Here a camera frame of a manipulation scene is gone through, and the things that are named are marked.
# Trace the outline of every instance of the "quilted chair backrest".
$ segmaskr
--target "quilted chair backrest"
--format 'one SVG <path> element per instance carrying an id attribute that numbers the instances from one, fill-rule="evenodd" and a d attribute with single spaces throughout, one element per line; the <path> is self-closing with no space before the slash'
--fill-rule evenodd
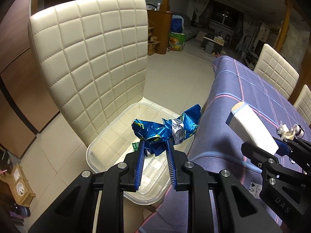
<path id="1" fill-rule="evenodd" d="M 285 99 L 290 97 L 299 78 L 296 70 L 268 44 L 264 44 L 254 72 L 270 83 Z"/>
<path id="2" fill-rule="evenodd" d="M 302 87 L 302 90 L 294 103 L 295 109 L 306 121 L 307 125 L 311 124 L 311 91 L 307 85 Z"/>
<path id="3" fill-rule="evenodd" d="M 145 0 L 76 0 L 29 19 L 28 36 L 49 92 L 88 146 L 143 97 Z"/>

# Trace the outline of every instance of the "clear plastic bin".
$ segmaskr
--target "clear plastic bin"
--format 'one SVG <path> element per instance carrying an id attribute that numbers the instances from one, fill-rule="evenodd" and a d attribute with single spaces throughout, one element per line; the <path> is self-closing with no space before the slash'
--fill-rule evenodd
<path id="1" fill-rule="evenodd" d="M 147 103 L 135 103 L 119 115 L 88 147 L 86 160 L 94 172 L 108 170 L 111 166 L 123 162 L 127 153 L 133 152 L 132 143 L 139 142 L 132 130 L 134 119 L 163 123 L 164 119 L 174 119 L 178 115 L 167 113 Z M 193 137 L 185 140 L 175 149 L 187 153 Z M 142 181 L 136 193 L 124 192 L 124 196 L 140 205 L 149 205 L 161 199 L 170 186 L 166 153 L 145 158 Z"/>

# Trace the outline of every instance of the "cabinet door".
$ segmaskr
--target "cabinet door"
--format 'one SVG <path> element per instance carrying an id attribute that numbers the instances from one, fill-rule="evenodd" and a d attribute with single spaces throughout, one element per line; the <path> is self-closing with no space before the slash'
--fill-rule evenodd
<path id="1" fill-rule="evenodd" d="M 0 73 L 29 48 L 29 0 L 15 0 L 0 24 Z"/>
<path id="2" fill-rule="evenodd" d="M 30 49 L 10 63 L 1 78 L 18 108 L 38 131 L 59 111 Z"/>
<path id="3" fill-rule="evenodd" d="M 1 91 L 0 103 L 0 144 L 15 156 L 21 157 L 35 134 L 15 114 Z"/>

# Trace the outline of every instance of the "bolt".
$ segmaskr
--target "bolt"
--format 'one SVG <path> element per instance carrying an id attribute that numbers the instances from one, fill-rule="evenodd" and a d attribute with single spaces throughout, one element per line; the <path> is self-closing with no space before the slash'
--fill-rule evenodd
<path id="1" fill-rule="evenodd" d="M 192 168 L 192 167 L 194 167 L 194 163 L 191 162 L 191 161 L 187 161 L 187 162 L 185 163 L 185 167 L 187 167 L 187 168 Z"/>
<path id="2" fill-rule="evenodd" d="M 271 185 L 275 185 L 276 180 L 275 180 L 275 179 L 273 179 L 273 178 L 270 178 L 270 179 L 269 179 L 269 183 L 270 183 Z"/>
<path id="3" fill-rule="evenodd" d="M 81 175 L 82 175 L 83 178 L 87 178 L 87 177 L 89 177 L 91 175 L 91 172 L 90 171 L 84 171 L 84 172 L 82 172 Z"/>
<path id="4" fill-rule="evenodd" d="M 125 162 L 121 162 L 118 164 L 118 168 L 120 168 L 120 169 L 124 169 L 126 167 L 127 167 L 127 163 L 125 163 Z"/>
<path id="5" fill-rule="evenodd" d="M 228 170 L 222 170 L 221 171 L 221 175 L 224 177 L 229 177 L 230 176 L 230 172 Z"/>

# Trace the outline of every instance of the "blue foil wrapper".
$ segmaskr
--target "blue foil wrapper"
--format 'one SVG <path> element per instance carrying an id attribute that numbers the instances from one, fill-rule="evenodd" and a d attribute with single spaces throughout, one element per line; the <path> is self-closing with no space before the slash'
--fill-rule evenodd
<path id="1" fill-rule="evenodd" d="M 176 119 L 165 120 L 163 124 L 135 119 L 132 123 L 134 134 L 145 140 L 145 149 L 150 154 L 160 155 L 166 150 L 166 141 L 173 138 L 174 144 L 180 144 L 197 131 L 201 107 L 199 104 L 182 113 Z"/>

